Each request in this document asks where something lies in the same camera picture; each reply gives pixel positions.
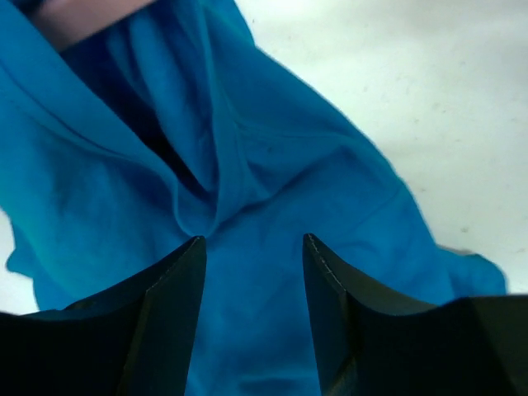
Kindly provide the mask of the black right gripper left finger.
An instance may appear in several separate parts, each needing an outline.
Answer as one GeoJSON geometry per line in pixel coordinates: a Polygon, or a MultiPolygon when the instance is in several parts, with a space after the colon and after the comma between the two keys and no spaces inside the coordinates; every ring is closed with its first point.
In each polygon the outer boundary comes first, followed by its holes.
{"type": "Polygon", "coordinates": [[[196,237],[65,309],[3,313],[2,394],[184,394],[205,267],[196,237]]]}

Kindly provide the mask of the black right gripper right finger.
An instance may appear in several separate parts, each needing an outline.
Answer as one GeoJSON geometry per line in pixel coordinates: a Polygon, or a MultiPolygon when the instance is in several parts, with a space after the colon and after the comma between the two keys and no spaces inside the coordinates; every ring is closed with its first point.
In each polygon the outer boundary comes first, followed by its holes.
{"type": "Polygon", "coordinates": [[[524,395],[527,298],[434,305],[344,262],[307,234],[303,268],[324,395],[524,395]]]}

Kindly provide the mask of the blue t shirt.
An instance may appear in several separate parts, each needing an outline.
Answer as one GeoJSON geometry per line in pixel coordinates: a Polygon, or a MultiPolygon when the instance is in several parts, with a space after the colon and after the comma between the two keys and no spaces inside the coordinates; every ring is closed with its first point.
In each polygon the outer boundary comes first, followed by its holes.
{"type": "Polygon", "coordinates": [[[503,295],[438,247],[405,183],[261,52],[232,1],[157,1],[56,51],[1,4],[1,207],[10,271],[59,309],[196,235],[207,273],[186,393],[316,395],[302,239],[422,301],[503,295]]]}

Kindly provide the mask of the pink plastic hanger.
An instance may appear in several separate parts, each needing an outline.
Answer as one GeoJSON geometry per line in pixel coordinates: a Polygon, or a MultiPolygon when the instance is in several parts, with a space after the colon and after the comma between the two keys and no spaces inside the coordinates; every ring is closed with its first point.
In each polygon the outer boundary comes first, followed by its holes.
{"type": "Polygon", "coordinates": [[[44,1],[29,19],[54,49],[62,52],[152,3],[154,0],[44,1]]]}

